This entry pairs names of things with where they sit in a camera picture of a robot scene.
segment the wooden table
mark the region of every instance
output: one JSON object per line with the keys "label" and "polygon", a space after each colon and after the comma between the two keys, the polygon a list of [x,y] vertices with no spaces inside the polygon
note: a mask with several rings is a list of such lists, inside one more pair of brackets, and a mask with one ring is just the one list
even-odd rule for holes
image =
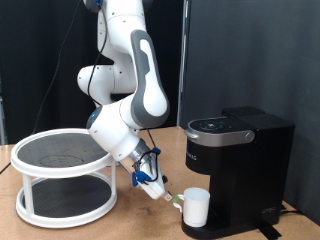
{"label": "wooden table", "polygon": [[[159,156],[161,168],[169,179],[167,190],[173,195],[183,193],[189,187],[208,189],[209,176],[190,171],[185,165],[186,136],[179,127],[152,130],[157,146],[162,150]],[[140,132],[151,147],[145,131]],[[13,145],[0,147],[0,169],[10,161]],[[110,168],[102,173],[110,176]],[[133,188],[131,175],[122,167],[117,168],[118,201],[115,207],[101,219],[71,229],[41,229],[24,223],[15,211],[16,197],[22,188],[21,173],[10,166],[0,175],[0,239],[51,240],[51,239],[190,239],[181,230],[181,214],[171,202],[164,199],[151,199],[143,190]],[[307,217],[286,214],[280,218],[275,228],[283,235],[282,240],[304,239],[319,240],[320,228]],[[266,238],[258,230],[250,231],[226,240]]]}

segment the coffee maker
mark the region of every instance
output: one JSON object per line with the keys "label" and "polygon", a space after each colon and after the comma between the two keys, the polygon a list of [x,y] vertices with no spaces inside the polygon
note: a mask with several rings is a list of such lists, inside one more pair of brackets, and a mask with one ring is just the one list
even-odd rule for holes
{"label": "coffee maker", "polygon": [[223,117],[195,120],[186,165],[210,175],[205,226],[182,221],[196,239],[217,239],[279,222],[294,124],[253,107],[229,108]]}

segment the two-tier stand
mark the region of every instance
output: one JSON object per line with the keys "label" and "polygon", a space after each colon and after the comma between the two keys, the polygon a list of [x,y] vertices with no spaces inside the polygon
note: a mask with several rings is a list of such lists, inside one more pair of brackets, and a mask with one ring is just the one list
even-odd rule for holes
{"label": "two-tier stand", "polygon": [[[32,225],[83,225],[104,216],[117,201],[116,163],[85,129],[25,138],[12,149],[11,163],[22,173],[24,185],[17,196],[17,213]],[[110,164],[112,180],[97,172]]]}

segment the black cable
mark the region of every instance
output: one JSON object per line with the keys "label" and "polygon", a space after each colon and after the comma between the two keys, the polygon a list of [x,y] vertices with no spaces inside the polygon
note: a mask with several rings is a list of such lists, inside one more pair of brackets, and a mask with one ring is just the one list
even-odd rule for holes
{"label": "black cable", "polygon": [[151,139],[151,141],[152,141],[152,143],[153,143],[153,146],[154,146],[154,147],[157,147],[156,144],[155,144],[154,141],[153,141],[153,137],[152,137],[152,135],[151,135],[151,133],[150,133],[149,128],[147,128],[147,131],[148,131],[148,133],[149,133],[149,137],[150,137],[150,139]]}
{"label": "black cable", "polygon": [[283,215],[288,214],[288,213],[296,213],[296,214],[304,215],[304,213],[299,211],[299,210],[293,210],[293,211],[282,211],[282,212],[280,212],[280,216],[283,216]]}
{"label": "black cable", "polygon": [[91,98],[91,100],[94,101],[96,104],[101,105],[98,101],[96,101],[95,99],[93,99],[93,97],[92,97],[91,94],[90,94],[90,85],[91,85],[91,82],[92,82],[92,77],[93,77],[93,74],[94,74],[94,72],[95,72],[95,70],[96,70],[96,66],[97,66],[98,61],[99,61],[99,59],[100,59],[101,53],[103,52],[104,47],[106,46],[106,42],[107,42],[107,32],[108,32],[108,29],[107,29],[106,13],[104,12],[104,9],[103,9],[103,7],[102,7],[101,4],[99,5],[99,7],[100,7],[100,9],[102,10],[102,13],[103,13],[104,24],[105,24],[105,27],[106,27],[106,36],[105,36],[105,38],[104,38],[104,43],[103,43],[103,46],[102,46],[102,48],[101,48],[101,50],[100,50],[100,52],[99,52],[99,54],[98,54],[98,57],[96,58],[96,61],[94,62],[94,66],[93,66],[92,73],[91,73],[91,76],[90,76],[90,80],[89,80],[89,84],[88,84],[88,89],[87,89],[87,91],[88,91],[88,96]]}
{"label": "black cable", "polygon": [[40,115],[41,115],[41,112],[42,112],[42,108],[43,108],[43,106],[44,106],[45,101],[47,100],[47,97],[48,97],[48,95],[49,95],[49,93],[50,93],[50,91],[51,91],[51,88],[52,88],[52,86],[53,86],[54,81],[56,80],[56,77],[57,77],[57,74],[58,74],[58,71],[59,71],[59,67],[60,67],[60,63],[61,63],[61,53],[62,53],[62,49],[63,49],[64,44],[66,43],[66,41],[67,41],[67,39],[68,39],[68,37],[69,37],[70,31],[71,31],[71,29],[72,29],[72,27],[73,27],[73,23],[74,23],[74,20],[76,19],[76,16],[77,16],[77,13],[78,13],[78,10],[79,10],[79,6],[80,6],[80,3],[81,3],[81,2],[82,2],[82,0],[79,0],[78,5],[77,5],[77,8],[76,8],[76,11],[75,11],[75,13],[74,13],[74,15],[73,15],[72,22],[71,22],[71,24],[70,24],[69,30],[68,30],[67,35],[66,35],[66,37],[64,38],[63,43],[62,43],[62,45],[61,45],[60,52],[59,52],[59,57],[58,57],[58,64],[57,64],[57,67],[56,67],[56,71],[55,71],[54,76],[53,76],[53,78],[52,78],[52,80],[51,80],[51,83],[50,83],[50,86],[49,86],[49,88],[48,88],[48,90],[47,90],[47,93],[46,93],[46,95],[44,96],[44,98],[43,98],[43,100],[42,100],[42,103],[41,103],[41,106],[40,106],[40,109],[39,109],[39,112],[38,112],[38,116],[37,116],[37,119],[36,119],[36,123],[35,123],[34,129],[33,129],[33,132],[31,133],[31,135],[35,134],[36,131],[37,131],[37,126],[38,126],[39,118],[40,118]]}
{"label": "black cable", "polygon": [[10,167],[10,165],[11,165],[11,163],[8,163],[8,165],[7,165],[4,169],[1,170],[0,175],[1,175],[8,167]]}

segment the black background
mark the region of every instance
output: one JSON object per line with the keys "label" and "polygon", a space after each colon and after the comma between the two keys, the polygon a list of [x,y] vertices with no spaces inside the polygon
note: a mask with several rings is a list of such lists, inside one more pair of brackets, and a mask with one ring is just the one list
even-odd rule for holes
{"label": "black background", "polygon": [[192,0],[181,118],[254,106],[295,123],[284,199],[318,224],[319,12],[315,0]]}
{"label": "black background", "polygon": [[[78,0],[0,1],[0,74],[9,144],[33,131],[77,3]],[[162,127],[176,125],[182,11],[183,0],[155,0],[146,14],[147,31],[155,46],[162,84],[171,104],[170,116]],[[95,107],[79,89],[77,75],[96,59],[96,32],[97,14],[81,3],[38,131],[85,127]],[[112,63],[102,58],[99,64]]]}

